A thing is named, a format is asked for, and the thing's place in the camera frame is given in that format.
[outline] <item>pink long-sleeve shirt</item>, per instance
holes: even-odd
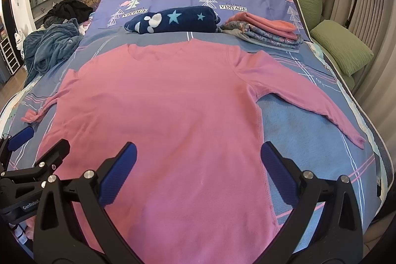
[[[76,178],[97,169],[127,141],[137,162],[106,211],[147,264],[251,264],[278,231],[256,101],[276,93],[326,116],[357,146],[365,140],[316,85],[264,51],[196,39],[122,45],[69,70],[38,156],[59,139],[71,150],[56,170]],[[99,248],[76,207],[91,246]]]

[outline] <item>mattress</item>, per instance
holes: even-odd
[[[299,53],[290,53],[263,48],[222,33],[139,35],[128,33],[123,28],[125,22],[139,13],[196,5],[213,8],[222,22],[239,11],[248,11],[273,20],[290,21],[306,42],[300,46]],[[350,176],[365,231],[392,185],[393,166],[382,139],[352,97],[345,82],[320,47],[311,42],[297,0],[101,0],[86,35],[72,57],[54,67],[23,96],[9,133],[15,134],[26,126],[21,117],[28,108],[40,109],[46,97],[57,92],[68,69],[78,70],[91,58],[125,43],[145,46],[189,41],[192,38],[238,45],[246,52],[264,49],[275,60],[316,84],[339,106],[366,138],[365,149],[361,150],[352,144],[323,116],[292,106],[276,95],[266,95],[257,103],[263,115],[264,138],[270,140],[284,157],[293,159],[301,169],[312,170],[319,178],[337,179],[341,174]],[[38,147],[50,129],[55,114],[56,105],[50,108],[41,123],[33,125],[34,137],[13,153],[10,169],[31,167],[40,157],[37,155]],[[292,209],[283,202],[270,178],[269,181],[276,218],[279,227],[282,227]],[[308,245],[322,209],[323,204],[316,207],[296,251]]]

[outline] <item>metal screw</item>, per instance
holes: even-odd
[[[91,179],[94,176],[94,171],[93,170],[87,170],[84,172],[84,178],[86,179]]]
[[[344,184],[347,184],[347,183],[349,183],[349,177],[343,174],[343,175],[341,176],[341,181],[342,181]]]
[[[48,177],[48,182],[54,182],[56,180],[56,175],[52,174]]]
[[[305,179],[312,179],[314,177],[314,174],[312,171],[306,170],[302,173]]]

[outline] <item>bed sheet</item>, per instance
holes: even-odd
[[[44,104],[45,97],[56,93],[69,68],[78,70],[96,55],[122,44],[135,43],[139,46],[145,46],[198,38],[204,41],[239,45],[247,52],[257,52],[264,49],[281,64],[308,78],[325,91],[361,135],[367,139],[365,149],[361,150],[353,145],[334,124],[322,116],[292,106],[276,95],[267,95],[258,101],[263,113],[264,138],[272,141],[283,156],[293,159],[301,169],[314,171],[318,177],[336,179],[341,174],[350,175],[362,216],[363,229],[366,230],[381,204],[381,199],[377,196],[377,183],[381,185],[381,198],[383,200],[393,181],[392,165],[386,147],[377,131],[360,111],[360,108],[355,105],[353,98],[349,96],[347,87],[342,83],[341,78],[334,74],[336,71],[333,70],[327,58],[323,56],[320,48],[312,43],[304,43],[300,47],[299,53],[289,53],[262,48],[234,36],[221,33],[178,32],[138,35],[128,33],[121,27],[125,21],[131,19],[130,16],[137,14],[129,15],[129,13],[147,9],[156,11],[170,8],[175,5],[173,1],[151,0],[151,5],[150,2],[145,3],[145,0],[128,1],[128,4],[124,4],[126,3],[125,0],[102,0],[86,36],[73,56],[43,76],[23,98],[23,104],[20,104],[16,111],[10,134],[15,134],[26,126],[20,121],[20,118],[25,114],[27,108],[38,110]],[[186,3],[183,2],[185,0],[181,1],[182,6],[187,6],[187,1]],[[255,12],[255,8],[250,8],[251,0],[232,0],[236,5],[227,5],[231,6],[231,9],[219,8],[221,0],[216,0],[213,3],[209,2],[208,5],[214,4],[216,6],[215,11],[223,21],[240,10],[238,7],[242,7],[242,9],[246,7],[254,14],[262,16],[268,14],[272,19],[288,19],[297,25],[300,23],[298,25],[301,26],[299,32],[306,40],[309,40],[309,34],[305,30],[304,20],[300,14],[299,6],[296,5],[296,0],[260,1],[261,5],[269,5],[259,6],[259,12]],[[140,9],[136,2],[141,2],[142,7]],[[196,5],[194,0],[189,0],[189,2],[189,5]],[[123,14],[120,12],[114,15],[115,10],[118,11],[120,8],[123,8],[121,10]],[[42,122],[34,125],[35,136],[13,153],[10,168],[28,168],[34,164],[39,157],[37,156],[37,150],[41,139],[50,129],[55,113],[56,106],[52,106]],[[271,179],[270,187],[275,213],[281,226],[290,214],[291,208],[282,201]],[[298,249],[308,244],[316,228],[321,210],[322,205],[318,205]]]

